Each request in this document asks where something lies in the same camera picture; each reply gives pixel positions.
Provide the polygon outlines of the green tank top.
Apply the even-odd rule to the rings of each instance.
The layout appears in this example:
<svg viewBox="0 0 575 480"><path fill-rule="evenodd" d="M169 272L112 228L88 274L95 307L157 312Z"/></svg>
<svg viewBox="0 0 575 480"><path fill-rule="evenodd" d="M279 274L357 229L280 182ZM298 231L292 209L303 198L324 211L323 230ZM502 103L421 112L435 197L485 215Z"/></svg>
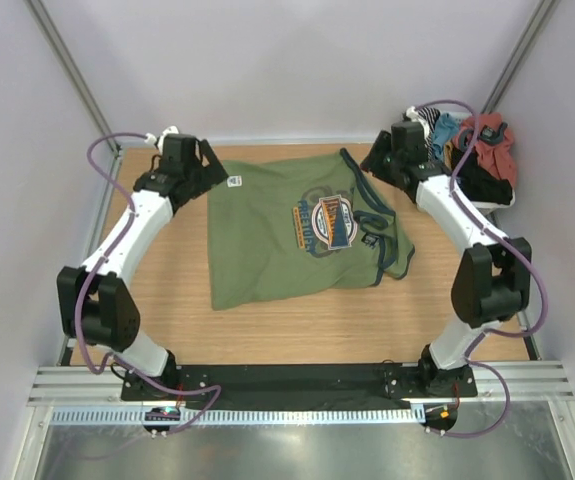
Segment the green tank top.
<svg viewBox="0 0 575 480"><path fill-rule="evenodd" d="M346 149L223 165L227 180L208 194L213 309L407 275L415 246Z"/></svg>

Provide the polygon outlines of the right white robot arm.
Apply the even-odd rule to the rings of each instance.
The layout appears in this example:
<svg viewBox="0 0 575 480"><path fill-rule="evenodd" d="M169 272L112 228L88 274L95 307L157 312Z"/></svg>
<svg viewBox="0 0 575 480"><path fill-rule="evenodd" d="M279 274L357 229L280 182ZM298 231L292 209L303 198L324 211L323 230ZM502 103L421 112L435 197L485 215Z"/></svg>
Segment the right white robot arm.
<svg viewBox="0 0 575 480"><path fill-rule="evenodd" d="M493 226L460 191L448 168L429 159L418 122L402 121L380 131L360 167L429 214L461 256L450 293L454 318L424 348L410 392L446 397L463 391L471 377L471 353L529 303L530 273L524 263L531 246Z"/></svg>

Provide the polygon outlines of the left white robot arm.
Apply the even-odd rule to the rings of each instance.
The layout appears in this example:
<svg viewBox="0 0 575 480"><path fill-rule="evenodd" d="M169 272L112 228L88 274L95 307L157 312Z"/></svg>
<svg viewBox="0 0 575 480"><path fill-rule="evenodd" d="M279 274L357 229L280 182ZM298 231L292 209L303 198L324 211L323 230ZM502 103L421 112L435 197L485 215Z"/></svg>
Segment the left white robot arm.
<svg viewBox="0 0 575 480"><path fill-rule="evenodd" d="M66 336L76 340L88 370L102 374L110 363L142 380L156 399L180 394L174 355L141 329L141 316L129 287L144 255L178 210L225 182L228 174L205 139L176 127L161 134L137 134L154 148L149 168L127 190L94 159L90 166L126 201L106 238L80 266L57 275L57 293Z"/></svg>

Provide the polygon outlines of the striped tank top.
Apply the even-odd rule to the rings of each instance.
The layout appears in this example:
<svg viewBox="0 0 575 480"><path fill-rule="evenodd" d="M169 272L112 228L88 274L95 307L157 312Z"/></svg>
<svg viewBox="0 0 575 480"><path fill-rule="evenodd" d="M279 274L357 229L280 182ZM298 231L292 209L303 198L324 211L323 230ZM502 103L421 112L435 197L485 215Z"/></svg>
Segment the striped tank top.
<svg viewBox="0 0 575 480"><path fill-rule="evenodd" d="M423 111L426 118L425 122L420 123L423 128L425 144L430 147L432 144L432 136L435 130L436 123L441 116L441 111L434 107L416 107Z"/></svg>

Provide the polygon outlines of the light blue tank top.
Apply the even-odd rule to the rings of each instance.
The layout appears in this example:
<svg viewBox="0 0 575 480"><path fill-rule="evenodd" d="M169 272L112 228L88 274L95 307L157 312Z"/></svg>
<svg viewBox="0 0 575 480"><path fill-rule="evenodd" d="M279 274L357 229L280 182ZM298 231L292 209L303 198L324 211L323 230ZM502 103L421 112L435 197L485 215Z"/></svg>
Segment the light blue tank top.
<svg viewBox="0 0 575 480"><path fill-rule="evenodd" d="M438 117L429 145L429 153L433 160L444 160L445 145L458 133L461 123L461 119L448 112L444 112Z"/></svg>

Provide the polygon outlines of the black tank top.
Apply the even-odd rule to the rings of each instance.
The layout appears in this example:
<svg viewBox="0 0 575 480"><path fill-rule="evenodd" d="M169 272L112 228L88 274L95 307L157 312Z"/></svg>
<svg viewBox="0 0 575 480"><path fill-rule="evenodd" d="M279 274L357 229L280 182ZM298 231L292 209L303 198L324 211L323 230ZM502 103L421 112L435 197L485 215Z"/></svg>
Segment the black tank top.
<svg viewBox="0 0 575 480"><path fill-rule="evenodd" d="M472 202L509 205L513 189L508 180L497 179L478 164L478 155L473 150L457 174L457 183Z"/></svg>

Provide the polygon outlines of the pink tank top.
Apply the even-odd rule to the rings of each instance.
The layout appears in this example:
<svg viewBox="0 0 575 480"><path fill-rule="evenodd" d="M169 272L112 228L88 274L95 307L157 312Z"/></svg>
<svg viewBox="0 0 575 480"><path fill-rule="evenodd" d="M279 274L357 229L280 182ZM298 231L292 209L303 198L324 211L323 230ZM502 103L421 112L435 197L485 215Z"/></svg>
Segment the pink tank top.
<svg viewBox="0 0 575 480"><path fill-rule="evenodd" d="M514 133L498 112L478 116L479 133L474 145L478 165L498 180L517 185L518 169L512 156Z"/></svg>

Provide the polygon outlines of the white laundry basket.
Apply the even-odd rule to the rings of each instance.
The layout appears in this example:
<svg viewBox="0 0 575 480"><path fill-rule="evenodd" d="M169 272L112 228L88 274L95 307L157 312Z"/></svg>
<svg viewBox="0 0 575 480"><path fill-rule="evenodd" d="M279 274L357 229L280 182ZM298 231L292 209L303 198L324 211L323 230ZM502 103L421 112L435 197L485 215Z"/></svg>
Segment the white laundry basket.
<svg viewBox="0 0 575 480"><path fill-rule="evenodd" d="M433 157L454 170L457 184L475 205L505 208L514 201L518 167L512 148L515 136L501 114L473 117L442 112L431 137Z"/></svg>

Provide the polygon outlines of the right aluminium corner post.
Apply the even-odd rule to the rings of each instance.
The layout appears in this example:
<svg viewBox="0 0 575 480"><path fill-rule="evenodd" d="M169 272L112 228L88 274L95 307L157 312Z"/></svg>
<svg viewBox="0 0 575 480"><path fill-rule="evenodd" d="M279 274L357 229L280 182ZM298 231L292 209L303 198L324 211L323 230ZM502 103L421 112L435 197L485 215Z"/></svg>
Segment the right aluminium corner post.
<svg viewBox="0 0 575 480"><path fill-rule="evenodd" d="M490 113L498 108L560 3L560 0L537 2L484 103L484 113Z"/></svg>

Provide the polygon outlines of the aluminium corner post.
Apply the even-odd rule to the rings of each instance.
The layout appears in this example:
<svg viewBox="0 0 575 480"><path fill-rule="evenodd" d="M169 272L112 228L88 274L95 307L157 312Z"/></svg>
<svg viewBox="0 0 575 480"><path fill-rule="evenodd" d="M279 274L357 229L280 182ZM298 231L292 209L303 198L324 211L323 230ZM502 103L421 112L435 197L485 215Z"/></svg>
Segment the aluminium corner post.
<svg viewBox="0 0 575 480"><path fill-rule="evenodd" d="M537 2L484 103L484 113L490 113L498 108L560 3L560 0Z"/></svg>
<svg viewBox="0 0 575 480"><path fill-rule="evenodd" d="M41 0L24 0L23 3L32 15L96 130L101 136L109 135L112 129L45 3Z"/></svg>

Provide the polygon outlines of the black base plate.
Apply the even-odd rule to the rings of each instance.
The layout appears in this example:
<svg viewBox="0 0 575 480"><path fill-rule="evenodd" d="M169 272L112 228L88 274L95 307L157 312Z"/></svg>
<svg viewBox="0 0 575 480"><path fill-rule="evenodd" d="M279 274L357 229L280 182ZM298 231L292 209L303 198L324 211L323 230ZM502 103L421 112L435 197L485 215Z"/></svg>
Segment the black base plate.
<svg viewBox="0 0 575 480"><path fill-rule="evenodd" d="M186 392L219 385L221 409L314 409L345 400L474 398L472 369L425 369L390 359L358 364L167 366L154 379Z"/></svg>

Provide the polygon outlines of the left aluminium corner post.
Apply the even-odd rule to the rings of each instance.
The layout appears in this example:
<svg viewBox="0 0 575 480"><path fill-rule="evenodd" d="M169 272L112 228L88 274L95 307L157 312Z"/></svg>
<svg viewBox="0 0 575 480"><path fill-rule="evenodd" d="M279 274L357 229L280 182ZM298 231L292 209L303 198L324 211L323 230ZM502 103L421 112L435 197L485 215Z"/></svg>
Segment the left aluminium corner post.
<svg viewBox="0 0 575 480"><path fill-rule="evenodd" d="M112 129L45 3L41 0L24 0L23 3L32 15L96 130L101 136L109 135Z"/></svg>

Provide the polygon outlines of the aluminium frame rail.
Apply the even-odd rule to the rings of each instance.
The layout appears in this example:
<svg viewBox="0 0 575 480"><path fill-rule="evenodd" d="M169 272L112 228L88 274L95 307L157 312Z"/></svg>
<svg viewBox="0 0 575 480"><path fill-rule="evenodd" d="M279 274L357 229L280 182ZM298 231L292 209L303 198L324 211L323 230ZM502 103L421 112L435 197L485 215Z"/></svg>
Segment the aluminium frame rail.
<svg viewBox="0 0 575 480"><path fill-rule="evenodd" d="M505 380L514 401L571 401L571 384L557 361L492 362L490 372L473 369L472 381L483 401L500 401ZM41 367L33 380L27 404L37 406L114 405L119 402L122 382L111 372L93 375L82 366Z"/></svg>

